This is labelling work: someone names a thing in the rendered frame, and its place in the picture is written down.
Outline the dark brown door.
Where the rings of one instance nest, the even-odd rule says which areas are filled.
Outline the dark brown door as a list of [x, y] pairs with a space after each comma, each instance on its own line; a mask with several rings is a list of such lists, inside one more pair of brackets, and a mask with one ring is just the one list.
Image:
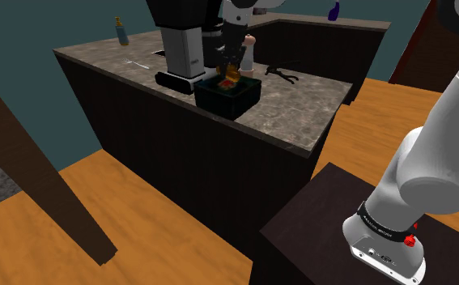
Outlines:
[[442, 92], [459, 70], [459, 35], [438, 20], [430, 0], [389, 82]]

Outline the blue bottle with gold pump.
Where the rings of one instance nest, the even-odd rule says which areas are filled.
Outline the blue bottle with gold pump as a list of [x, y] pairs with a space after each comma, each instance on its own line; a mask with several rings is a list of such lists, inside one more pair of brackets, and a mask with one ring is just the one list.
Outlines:
[[116, 33], [117, 33], [117, 38], [118, 38], [119, 44], [123, 45], [123, 46], [126, 46], [126, 45], [128, 45], [130, 43], [130, 41], [129, 41], [127, 33], [125, 31], [125, 27], [122, 24], [122, 22], [120, 21], [120, 17], [119, 16], [116, 16], [115, 20], [116, 20], [115, 28], [116, 28]]

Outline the dark kitchen counter cabinet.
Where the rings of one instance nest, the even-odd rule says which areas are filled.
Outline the dark kitchen counter cabinet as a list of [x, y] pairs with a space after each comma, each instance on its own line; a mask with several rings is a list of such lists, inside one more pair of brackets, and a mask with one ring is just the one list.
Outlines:
[[[159, 32], [55, 56], [101, 146], [247, 257], [260, 229], [312, 176], [338, 108], [352, 101], [389, 24], [268, 13], [249, 25], [261, 98], [234, 121], [161, 87]], [[126, 64], [124, 58], [149, 66]], [[291, 84], [266, 67], [300, 80]]]

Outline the white pepper mill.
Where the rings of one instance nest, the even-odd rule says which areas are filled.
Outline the white pepper mill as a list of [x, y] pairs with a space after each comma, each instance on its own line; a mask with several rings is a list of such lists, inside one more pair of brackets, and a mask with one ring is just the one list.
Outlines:
[[245, 77], [253, 77], [253, 55], [254, 55], [254, 45], [256, 43], [256, 38], [250, 34], [246, 35], [242, 45], [245, 47], [244, 56], [240, 63], [239, 72]]

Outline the dark brown wooden beam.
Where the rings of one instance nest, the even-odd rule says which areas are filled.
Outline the dark brown wooden beam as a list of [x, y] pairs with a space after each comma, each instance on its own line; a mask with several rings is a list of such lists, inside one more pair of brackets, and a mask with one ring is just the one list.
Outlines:
[[0, 97], [0, 168], [98, 265], [117, 248]]

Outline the black square box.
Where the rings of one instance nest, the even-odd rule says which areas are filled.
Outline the black square box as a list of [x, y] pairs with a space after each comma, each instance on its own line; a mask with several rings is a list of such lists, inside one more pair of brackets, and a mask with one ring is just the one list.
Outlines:
[[194, 84], [196, 106], [234, 121], [261, 97], [261, 80], [242, 76], [234, 83], [217, 75]]

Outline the yellow and red object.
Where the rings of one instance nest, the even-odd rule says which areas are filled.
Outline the yellow and red object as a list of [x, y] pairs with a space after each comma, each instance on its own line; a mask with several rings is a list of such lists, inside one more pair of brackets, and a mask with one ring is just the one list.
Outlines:
[[232, 64], [227, 65], [226, 72], [221, 80], [218, 82], [218, 86], [222, 89], [231, 89], [236, 86], [240, 80], [240, 73], [236, 67]]

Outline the black and silver coffee machine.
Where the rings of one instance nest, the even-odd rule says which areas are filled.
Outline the black and silver coffee machine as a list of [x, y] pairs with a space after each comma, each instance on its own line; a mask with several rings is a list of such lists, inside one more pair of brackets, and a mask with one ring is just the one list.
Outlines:
[[215, 76], [219, 64], [222, 0], [146, 0], [155, 26], [160, 29], [167, 70], [155, 81], [190, 95], [194, 84]]

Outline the silver fork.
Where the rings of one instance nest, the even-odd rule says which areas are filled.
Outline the silver fork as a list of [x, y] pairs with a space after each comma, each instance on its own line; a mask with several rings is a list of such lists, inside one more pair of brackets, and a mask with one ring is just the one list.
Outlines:
[[144, 65], [142, 65], [142, 64], [140, 64], [140, 63], [131, 61], [131, 60], [128, 59], [128, 58], [124, 58], [124, 59], [123, 59], [123, 62], [126, 63], [126, 64], [134, 64], [134, 65], [136, 65], [136, 66], [140, 66], [140, 67], [142, 67], [143, 69], [146, 69], [146, 70], [149, 70], [149, 69], [150, 69], [149, 66], [144, 66]]

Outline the dark robot stand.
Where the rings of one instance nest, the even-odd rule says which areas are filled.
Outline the dark robot stand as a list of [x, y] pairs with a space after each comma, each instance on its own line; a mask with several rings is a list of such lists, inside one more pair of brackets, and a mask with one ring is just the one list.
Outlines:
[[[327, 164], [261, 229], [249, 285], [399, 285], [358, 261], [342, 223], [373, 185]], [[459, 232], [424, 215], [427, 263], [420, 285], [459, 285]]]

